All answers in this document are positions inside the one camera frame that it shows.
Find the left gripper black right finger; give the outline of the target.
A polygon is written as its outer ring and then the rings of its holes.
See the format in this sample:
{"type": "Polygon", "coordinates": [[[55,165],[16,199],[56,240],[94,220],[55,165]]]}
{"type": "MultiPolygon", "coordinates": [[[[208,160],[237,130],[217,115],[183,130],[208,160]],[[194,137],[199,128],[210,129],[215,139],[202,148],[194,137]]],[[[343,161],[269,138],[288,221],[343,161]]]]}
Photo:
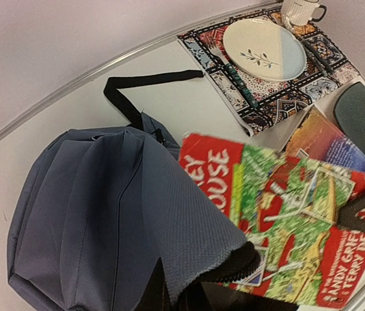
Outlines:
{"type": "Polygon", "coordinates": [[[299,306],[232,290],[213,282],[196,282],[179,296],[175,310],[295,311],[299,306]]]}

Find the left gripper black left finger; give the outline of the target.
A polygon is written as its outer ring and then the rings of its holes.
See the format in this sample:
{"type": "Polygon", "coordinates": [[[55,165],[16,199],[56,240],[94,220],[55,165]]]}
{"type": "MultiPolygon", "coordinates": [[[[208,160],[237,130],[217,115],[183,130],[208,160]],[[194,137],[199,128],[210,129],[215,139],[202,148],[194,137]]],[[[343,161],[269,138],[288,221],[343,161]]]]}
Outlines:
{"type": "Polygon", "coordinates": [[[168,311],[171,309],[162,260],[158,259],[143,294],[143,310],[168,311]]]}

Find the blue orange back-cover book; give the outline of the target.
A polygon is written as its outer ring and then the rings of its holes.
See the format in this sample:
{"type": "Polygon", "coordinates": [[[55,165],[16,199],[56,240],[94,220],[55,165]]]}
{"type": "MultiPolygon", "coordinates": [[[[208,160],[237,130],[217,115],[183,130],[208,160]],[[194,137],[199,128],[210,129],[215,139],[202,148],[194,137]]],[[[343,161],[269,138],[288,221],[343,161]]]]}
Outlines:
{"type": "Polygon", "coordinates": [[[364,153],[316,106],[305,113],[283,151],[365,173],[364,153]]]}

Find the blue student backpack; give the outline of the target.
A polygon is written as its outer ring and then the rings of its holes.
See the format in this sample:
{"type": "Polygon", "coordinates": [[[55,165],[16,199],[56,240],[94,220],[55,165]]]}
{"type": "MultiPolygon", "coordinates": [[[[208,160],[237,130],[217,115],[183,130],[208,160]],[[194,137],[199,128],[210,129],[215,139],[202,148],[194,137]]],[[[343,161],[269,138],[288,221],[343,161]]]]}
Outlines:
{"type": "Polygon", "coordinates": [[[124,88],[203,77],[187,70],[109,78],[128,126],[69,130],[32,165],[7,240],[9,286],[36,310],[143,310],[162,260],[171,310],[196,282],[252,274],[261,258],[178,163],[166,127],[124,88]]]}

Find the red treehouse comic book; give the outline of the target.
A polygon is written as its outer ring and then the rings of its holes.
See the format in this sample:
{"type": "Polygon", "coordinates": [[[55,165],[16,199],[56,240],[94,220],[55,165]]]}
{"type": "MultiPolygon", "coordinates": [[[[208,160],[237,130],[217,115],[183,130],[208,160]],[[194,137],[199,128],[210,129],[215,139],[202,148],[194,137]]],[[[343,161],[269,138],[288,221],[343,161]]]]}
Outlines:
{"type": "Polygon", "coordinates": [[[192,133],[179,160],[261,255],[230,288],[297,305],[344,308],[365,271],[365,233],[339,208],[365,193],[365,173],[192,133]]]}

